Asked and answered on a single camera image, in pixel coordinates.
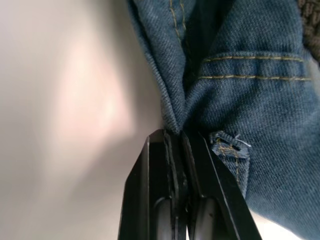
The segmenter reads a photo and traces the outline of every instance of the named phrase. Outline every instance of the brown fabric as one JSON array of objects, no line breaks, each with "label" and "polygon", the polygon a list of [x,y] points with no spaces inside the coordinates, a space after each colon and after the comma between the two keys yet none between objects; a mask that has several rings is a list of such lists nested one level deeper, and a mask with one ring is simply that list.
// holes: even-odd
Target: brown fabric
[{"label": "brown fabric", "polygon": [[303,22],[303,43],[320,63],[320,0],[298,0]]}]

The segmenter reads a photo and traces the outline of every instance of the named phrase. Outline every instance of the white surface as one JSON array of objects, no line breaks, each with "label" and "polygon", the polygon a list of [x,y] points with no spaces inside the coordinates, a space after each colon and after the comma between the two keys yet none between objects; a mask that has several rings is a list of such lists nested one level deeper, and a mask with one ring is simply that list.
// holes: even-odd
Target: white surface
[{"label": "white surface", "polygon": [[[115,240],[126,177],[162,125],[126,6],[11,1],[0,18],[0,239]],[[255,219],[263,239],[295,239]]]}]

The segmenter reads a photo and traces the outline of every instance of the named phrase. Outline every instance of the denim garment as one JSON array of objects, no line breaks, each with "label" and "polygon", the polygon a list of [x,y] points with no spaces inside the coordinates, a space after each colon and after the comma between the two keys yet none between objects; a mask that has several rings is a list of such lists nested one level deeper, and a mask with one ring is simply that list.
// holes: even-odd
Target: denim garment
[{"label": "denim garment", "polygon": [[320,99],[295,0],[130,0],[165,126],[210,138],[250,209],[320,239]]}]

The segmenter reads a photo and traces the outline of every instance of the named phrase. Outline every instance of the blue denim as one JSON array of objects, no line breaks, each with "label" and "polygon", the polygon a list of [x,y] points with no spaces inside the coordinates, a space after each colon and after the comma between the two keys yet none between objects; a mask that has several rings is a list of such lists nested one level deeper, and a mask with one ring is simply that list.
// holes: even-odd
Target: blue denim
[{"label": "blue denim", "polygon": [[320,98],[295,0],[129,0],[165,127],[193,128],[250,209],[320,239]]}]

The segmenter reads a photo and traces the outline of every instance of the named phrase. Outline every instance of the jeans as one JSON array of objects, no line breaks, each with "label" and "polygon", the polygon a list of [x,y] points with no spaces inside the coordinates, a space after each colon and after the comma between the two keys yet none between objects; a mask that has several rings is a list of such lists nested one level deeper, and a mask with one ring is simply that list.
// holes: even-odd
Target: jeans
[{"label": "jeans", "polygon": [[210,137],[250,209],[320,236],[320,98],[295,0],[129,0],[165,127]]}]

